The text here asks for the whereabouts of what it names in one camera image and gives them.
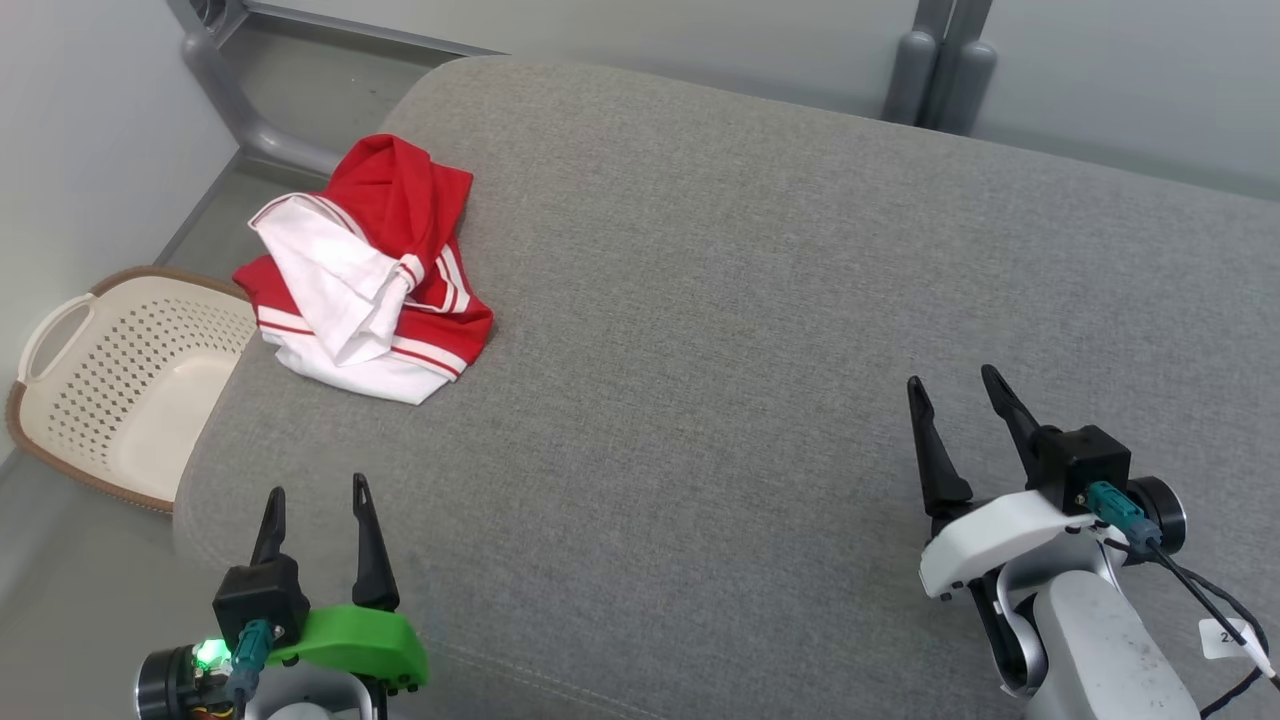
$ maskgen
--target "floor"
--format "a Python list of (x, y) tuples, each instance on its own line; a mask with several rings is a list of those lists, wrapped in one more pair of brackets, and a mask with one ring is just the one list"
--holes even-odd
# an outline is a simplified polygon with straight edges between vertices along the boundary
[[(428, 69), (452, 59), (262, 18), (242, 26), (223, 54), (264, 114), (334, 150), (375, 132)], [(248, 218), (323, 182), (241, 163), (169, 264), (229, 278), (262, 252)], [(220, 578), (178, 560), (166, 515), (90, 491), (32, 457), (0, 477), (0, 547), (3, 717), (133, 717), (142, 659), (216, 630), (209, 603)]]

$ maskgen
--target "white wall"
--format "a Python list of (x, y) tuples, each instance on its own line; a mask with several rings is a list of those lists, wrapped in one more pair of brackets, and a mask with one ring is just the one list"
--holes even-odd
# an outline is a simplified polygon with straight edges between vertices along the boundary
[(996, 0), (974, 137), (1280, 199), (1280, 3)]
[[(14, 3), (0, 23), (0, 384), (36, 323), (152, 261), (236, 152), (163, 0)], [(0, 461), (13, 450), (0, 437)]]
[(878, 115), (916, 0), (270, 0), (498, 53)]

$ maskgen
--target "teal connector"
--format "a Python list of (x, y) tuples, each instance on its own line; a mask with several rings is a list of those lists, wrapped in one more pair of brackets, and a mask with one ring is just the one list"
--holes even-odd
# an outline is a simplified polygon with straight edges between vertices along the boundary
[(236, 698), (237, 706), (253, 700), (257, 680), (266, 667), (266, 656), (275, 644), (275, 634), (266, 620), (252, 620), (241, 630), (239, 642), (232, 655), (232, 674), (227, 678), (225, 692)]
[(1085, 505), (1100, 520), (1116, 527), (1129, 541), (1129, 547), (1146, 552), (1151, 539), (1160, 544), (1165, 534), (1160, 525), (1147, 519), (1147, 515), (1115, 486), (1097, 482), (1085, 492)]

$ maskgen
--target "basket handle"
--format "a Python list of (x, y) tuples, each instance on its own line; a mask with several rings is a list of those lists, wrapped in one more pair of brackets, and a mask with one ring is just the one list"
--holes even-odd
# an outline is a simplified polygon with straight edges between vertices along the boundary
[[(76, 341), (79, 338), (81, 333), (84, 332), (84, 328), (88, 327), (90, 320), (93, 319), (95, 300), (97, 300), (97, 296), (93, 295), (92, 292), (86, 292), (79, 297), (73, 297), (67, 302), (63, 302), (60, 306), (58, 306), (56, 310), (46, 315), (45, 319), (41, 320), (38, 325), (36, 325), (36, 332), (31, 333), (31, 337), (27, 340), (27, 346), (22, 348), (22, 360), (18, 361), (19, 383), (28, 384), (28, 380), (44, 379), (45, 375), (47, 375), (49, 372), (52, 370), (59, 361), (61, 361), (63, 356), (67, 355), (67, 351), (70, 350), (73, 345), (76, 345)], [(47, 365), (45, 365), (44, 370), (41, 370), (40, 373), (32, 373), (31, 364), (36, 361), (36, 352), (38, 352), (40, 347), (45, 345), (45, 341), (49, 338), (49, 333), (50, 331), (54, 329), (54, 325), (67, 319), (67, 316), (74, 313), (76, 310), (79, 310), (81, 307), (84, 306), (88, 306), (88, 314), (84, 315), (84, 319), (81, 320), (79, 327), (76, 328), (76, 332), (72, 333), (72, 337), (58, 351), (58, 355), (54, 355), (54, 359), (50, 360)]]

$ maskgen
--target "green led light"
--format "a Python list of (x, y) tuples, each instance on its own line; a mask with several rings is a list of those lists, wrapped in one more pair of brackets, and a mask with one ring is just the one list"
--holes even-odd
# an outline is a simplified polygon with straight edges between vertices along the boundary
[(200, 665), (205, 670), (218, 667), (232, 659), (230, 651), (227, 650), (227, 642), (221, 638), (197, 644), (193, 653), (196, 656), (196, 665)]

